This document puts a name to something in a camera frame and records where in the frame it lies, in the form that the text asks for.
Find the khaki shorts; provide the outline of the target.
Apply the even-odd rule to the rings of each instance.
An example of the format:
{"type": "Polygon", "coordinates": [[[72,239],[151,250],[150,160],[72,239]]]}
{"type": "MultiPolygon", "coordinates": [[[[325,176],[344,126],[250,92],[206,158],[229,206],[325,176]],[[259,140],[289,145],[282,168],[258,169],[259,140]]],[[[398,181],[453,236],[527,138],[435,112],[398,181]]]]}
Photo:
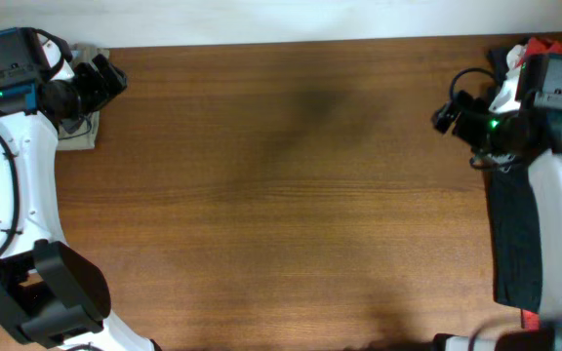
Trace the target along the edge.
{"type": "MultiPolygon", "coordinates": [[[[109,50],[94,45],[74,44],[71,48],[72,69],[82,62],[90,62],[97,54],[109,57],[109,50]]],[[[96,138],[100,125],[100,113],[94,112],[81,119],[81,126],[75,132],[68,132],[64,124],[59,126],[59,144],[57,151],[90,150],[96,146],[96,138]]]]}

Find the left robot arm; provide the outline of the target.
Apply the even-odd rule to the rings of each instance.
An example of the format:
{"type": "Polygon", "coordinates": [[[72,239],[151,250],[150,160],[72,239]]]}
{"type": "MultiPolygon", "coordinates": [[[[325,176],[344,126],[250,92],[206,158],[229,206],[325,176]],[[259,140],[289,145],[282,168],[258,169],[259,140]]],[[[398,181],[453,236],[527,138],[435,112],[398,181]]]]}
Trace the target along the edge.
{"type": "Polygon", "coordinates": [[[60,350],[153,350],[111,307],[102,272],[66,242],[55,156],[123,93],[105,56],[75,59],[67,42],[33,27],[0,30],[0,327],[20,344],[60,350]]]}

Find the red garment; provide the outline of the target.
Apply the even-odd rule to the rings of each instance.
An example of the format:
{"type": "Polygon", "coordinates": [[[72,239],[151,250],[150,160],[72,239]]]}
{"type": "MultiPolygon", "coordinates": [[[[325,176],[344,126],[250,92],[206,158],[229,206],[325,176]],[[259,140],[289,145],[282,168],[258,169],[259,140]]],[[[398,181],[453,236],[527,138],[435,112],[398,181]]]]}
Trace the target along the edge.
{"type": "Polygon", "coordinates": [[[562,45],[532,39],[517,96],[531,123],[528,180],[538,214],[542,288],[538,315],[562,321],[562,45]]]}

